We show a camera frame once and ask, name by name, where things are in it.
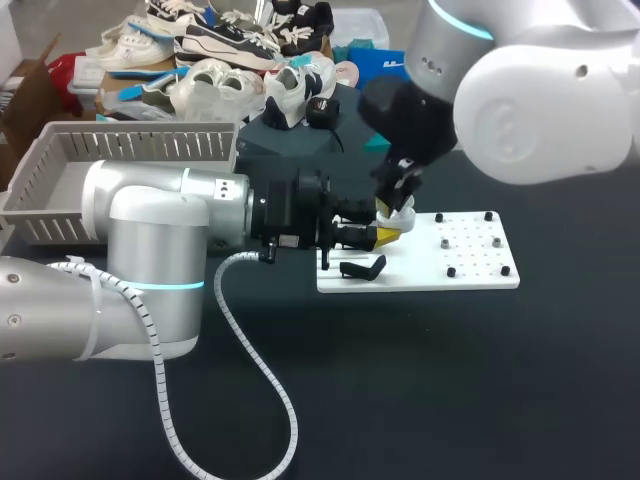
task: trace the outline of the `black wire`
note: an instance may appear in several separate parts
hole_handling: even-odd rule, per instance
[[[340,145],[340,148],[342,149],[342,153],[344,153],[344,145],[342,144],[342,140],[340,140],[340,136],[338,135],[338,132],[336,132],[335,130],[329,130],[331,132],[331,135],[333,135],[333,137],[338,141],[338,145]]]

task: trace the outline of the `black tabletop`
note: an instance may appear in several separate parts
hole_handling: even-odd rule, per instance
[[[239,169],[259,184],[307,164],[334,191],[361,196],[378,160],[262,158]],[[323,295],[315,254],[295,251],[225,276],[232,312],[298,414],[287,478],[637,479],[640,171],[515,187],[454,153],[425,173],[416,206],[500,212],[520,287]],[[20,242],[8,251],[62,253]],[[86,253],[104,265],[104,250]],[[220,261],[209,260],[209,280]],[[202,467],[250,479],[280,461],[284,408],[213,293],[195,351],[167,373],[178,434]],[[150,364],[15,364],[0,369],[0,388],[2,479],[189,478],[164,438]]]

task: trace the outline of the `cardboard box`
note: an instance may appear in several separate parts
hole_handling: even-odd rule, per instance
[[[154,63],[153,65],[147,65],[142,67],[145,70],[151,70],[153,72],[162,72],[164,70],[171,70],[175,68],[173,63],[173,57],[163,60],[160,63]],[[113,78],[110,73],[106,73],[100,84],[98,95],[96,95],[96,112],[100,115],[105,115],[104,105],[102,105],[102,92],[116,92],[123,88],[133,87],[134,85],[140,85],[141,83],[148,83],[148,80],[141,80],[139,78],[123,80],[119,78]]]
[[[20,159],[48,122],[95,120],[95,112],[83,112],[82,117],[74,117],[62,109],[46,65],[57,41],[58,37],[38,60],[23,60],[12,74],[24,79],[0,117],[0,191],[6,190]]]

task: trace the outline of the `black sneaker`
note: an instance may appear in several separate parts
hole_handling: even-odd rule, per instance
[[[293,28],[312,28],[317,35],[333,33],[333,11],[327,2],[301,5],[291,21]]]
[[[274,69],[278,65],[275,56],[280,53],[279,46],[262,34],[240,30],[229,24],[210,27],[197,17],[195,25],[187,27],[182,47],[189,53],[257,71]]]
[[[318,2],[313,7],[302,5],[291,19],[291,24],[281,28],[276,35],[282,55],[295,57],[323,51],[333,29],[331,6],[327,2]]]
[[[173,51],[176,54],[176,65],[178,67],[191,66],[194,63],[198,63],[200,60],[205,60],[209,57],[200,53],[191,53],[184,49],[182,42],[184,37],[178,36],[173,38]]]
[[[301,0],[272,0],[273,10],[279,15],[293,15],[298,11]]]
[[[184,35],[194,17],[203,18],[204,13],[204,8],[185,0],[149,0],[147,21],[154,31],[175,37]]]

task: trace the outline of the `shoe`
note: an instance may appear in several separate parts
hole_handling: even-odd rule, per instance
[[[257,73],[231,70],[220,82],[218,90],[222,99],[236,110],[238,119],[248,117],[264,107],[264,82]]]
[[[87,48],[85,50],[85,54],[89,58],[97,59],[100,56],[100,53],[107,51],[105,46],[110,46],[111,49],[114,49],[122,35],[132,35],[136,33],[136,29],[132,25],[144,26],[146,24],[147,21],[144,18],[136,15],[129,15],[119,25],[102,32],[102,45],[99,47]]]
[[[206,55],[202,55],[200,53],[191,53],[186,51],[182,46],[183,41],[183,36],[173,37],[173,53],[175,53],[176,55],[177,67],[190,67],[198,62],[201,62],[202,60],[209,58]]]
[[[264,27],[263,32],[270,33],[278,37],[282,29],[292,28],[291,22],[293,17],[293,14],[281,15],[279,13],[274,13],[269,23]]]
[[[327,2],[318,2],[314,6],[301,5],[291,21],[294,28],[311,28],[316,35],[331,35],[335,28],[333,11]]]
[[[275,38],[239,30],[229,24],[210,27],[197,17],[195,24],[187,27],[182,46],[190,53],[256,71],[271,70],[277,66],[275,58],[280,53]]]
[[[164,112],[175,113],[171,102],[171,93],[175,90],[178,81],[178,75],[172,74],[165,75],[147,85],[142,85],[142,102]]]
[[[336,89],[336,66],[326,57],[312,57],[302,67],[285,67],[265,75],[266,108],[262,121],[278,130],[290,130],[305,116],[310,98],[330,98]]]
[[[334,30],[333,11],[327,2],[315,6],[301,5],[295,15],[274,15],[267,27],[279,41],[285,57],[296,57],[318,50],[324,51]]]
[[[230,10],[228,12],[224,12],[220,19],[224,23],[228,23],[229,25],[233,25],[240,30],[247,30],[249,32],[262,32],[262,27],[258,25],[253,15],[249,13],[243,13],[239,10]]]
[[[117,43],[110,43],[92,52],[100,67],[107,72],[123,68],[152,65],[170,58],[173,45],[169,41],[156,41],[142,32],[121,35]]]
[[[149,0],[147,21],[151,28],[173,36],[184,35],[195,16],[204,20],[205,9],[186,0]]]
[[[302,5],[300,0],[272,0],[273,9],[279,15],[291,15]]]
[[[193,92],[196,84],[196,77],[199,81],[204,81],[213,86],[218,86],[224,76],[231,70],[231,67],[224,62],[207,58],[189,69],[189,73],[178,82],[171,91],[171,104],[180,118],[184,118],[187,110],[187,100]]]

